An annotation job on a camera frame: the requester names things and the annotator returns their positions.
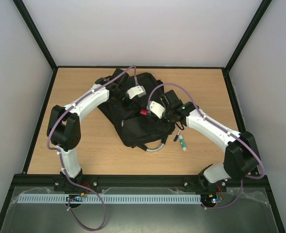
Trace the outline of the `pink highlighter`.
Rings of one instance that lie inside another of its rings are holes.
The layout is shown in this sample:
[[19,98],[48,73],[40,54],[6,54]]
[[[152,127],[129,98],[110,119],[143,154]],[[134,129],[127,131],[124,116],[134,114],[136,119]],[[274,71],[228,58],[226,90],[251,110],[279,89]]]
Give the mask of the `pink highlighter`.
[[147,110],[145,110],[145,109],[140,110],[140,114],[143,115],[143,116],[146,116],[147,115]]

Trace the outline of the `blue marker pen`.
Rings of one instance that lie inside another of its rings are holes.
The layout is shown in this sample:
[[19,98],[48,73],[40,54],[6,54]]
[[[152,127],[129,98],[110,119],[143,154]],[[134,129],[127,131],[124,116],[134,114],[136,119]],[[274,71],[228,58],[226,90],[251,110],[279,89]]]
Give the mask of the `blue marker pen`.
[[176,141],[178,140],[181,131],[182,131],[182,130],[178,130],[178,132],[176,133],[176,136],[175,136],[175,138],[174,138],[174,142],[176,142]]

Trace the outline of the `black backpack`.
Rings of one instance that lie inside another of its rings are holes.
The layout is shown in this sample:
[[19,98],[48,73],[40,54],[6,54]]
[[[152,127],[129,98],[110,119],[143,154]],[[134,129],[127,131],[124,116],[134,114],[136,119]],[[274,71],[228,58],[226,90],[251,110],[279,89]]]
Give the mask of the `black backpack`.
[[[123,109],[122,100],[118,97],[110,97],[108,101],[98,106],[98,109],[113,124],[121,141],[127,147],[139,147],[147,152],[161,150],[174,129],[159,129],[151,113],[146,116],[140,114],[140,110],[145,109],[148,97],[152,90],[162,84],[151,73],[145,72],[136,75],[139,85],[146,90],[146,95],[140,97],[140,109],[126,111]],[[135,84],[134,76],[125,73],[115,81],[120,89],[128,90]]]

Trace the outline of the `white glue stick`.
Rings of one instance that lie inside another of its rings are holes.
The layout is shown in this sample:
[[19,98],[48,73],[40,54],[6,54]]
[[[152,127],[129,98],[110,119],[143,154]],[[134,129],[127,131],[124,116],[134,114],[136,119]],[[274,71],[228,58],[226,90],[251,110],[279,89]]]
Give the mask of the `white glue stick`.
[[179,139],[179,142],[181,144],[181,147],[182,147],[183,151],[186,151],[187,147],[186,147],[186,143],[185,143],[185,140],[184,140],[183,136],[179,135],[178,139]]

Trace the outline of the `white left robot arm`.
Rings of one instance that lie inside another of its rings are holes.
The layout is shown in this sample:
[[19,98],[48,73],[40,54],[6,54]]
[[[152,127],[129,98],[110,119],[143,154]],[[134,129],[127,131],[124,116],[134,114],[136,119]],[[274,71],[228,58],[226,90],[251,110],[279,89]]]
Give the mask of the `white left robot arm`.
[[126,72],[122,71],[112,80],[100,78],[85,94],[74,102],[66,105],[56,105],[52,108],[48,123],[47,148],[55,150],[61,161],[61,173],[70,183],[82,173],[79,165],[77,146],[81,139],[80,124],[84,118],[99,105],[105,103],[110,97],[121,100],[134,100],[146,94],[145,88],[139,85],[137,77],[135,84],[126,91],[120,89],[115,82]]

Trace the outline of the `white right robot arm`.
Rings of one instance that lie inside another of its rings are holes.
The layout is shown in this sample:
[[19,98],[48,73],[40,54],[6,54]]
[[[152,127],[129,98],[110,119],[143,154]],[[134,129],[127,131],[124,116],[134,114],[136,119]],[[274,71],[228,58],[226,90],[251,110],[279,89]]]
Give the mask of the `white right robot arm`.
[[210,190],[217,182],[228,179],[242,180],[262,165],[254,136],[240,133],[210,118],[193,101],[183,103],[173,90],[160,96],[160,103],[148,100],[147,109],[165,123],[180,123],[206,136],[224,152],[224,161],[209,165],[198,175],[198,183]]

